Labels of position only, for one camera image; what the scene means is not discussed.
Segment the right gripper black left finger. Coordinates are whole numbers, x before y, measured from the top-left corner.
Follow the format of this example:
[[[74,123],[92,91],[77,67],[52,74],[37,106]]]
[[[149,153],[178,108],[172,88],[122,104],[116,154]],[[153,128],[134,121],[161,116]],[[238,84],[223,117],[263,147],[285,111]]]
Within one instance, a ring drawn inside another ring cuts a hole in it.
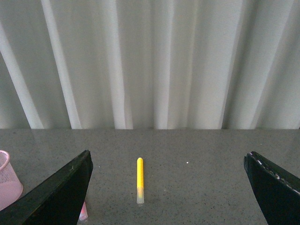
[[[83,151],[25,196],[0,212],[2,225],[75,225],[93,170]]]

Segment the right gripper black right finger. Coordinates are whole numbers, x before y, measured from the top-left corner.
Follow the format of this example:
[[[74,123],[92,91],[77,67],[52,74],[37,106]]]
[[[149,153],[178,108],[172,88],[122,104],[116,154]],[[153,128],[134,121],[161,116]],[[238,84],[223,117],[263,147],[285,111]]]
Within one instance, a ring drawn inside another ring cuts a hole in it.
[[[252,151],[244,168],[259,207],[269,225],[300,223],[300,179]]]

